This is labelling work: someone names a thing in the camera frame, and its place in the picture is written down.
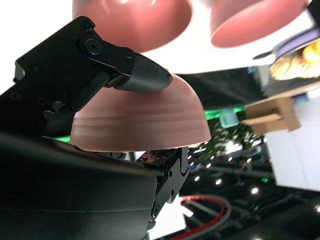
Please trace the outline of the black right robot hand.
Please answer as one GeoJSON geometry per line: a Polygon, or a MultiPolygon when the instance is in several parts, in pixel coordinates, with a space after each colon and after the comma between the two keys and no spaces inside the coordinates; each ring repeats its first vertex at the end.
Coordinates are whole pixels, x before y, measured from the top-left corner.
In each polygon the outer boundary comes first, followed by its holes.
{"type": "Polygon", "coordinates": [[[3,240],[145,240],[187,176],[186,147],[151,149],[151,164],[48,137],[99,90],[167,90],[169,72],[100,38],[79,16],[15,62],[0,96],[0,237],[3,240]]]}

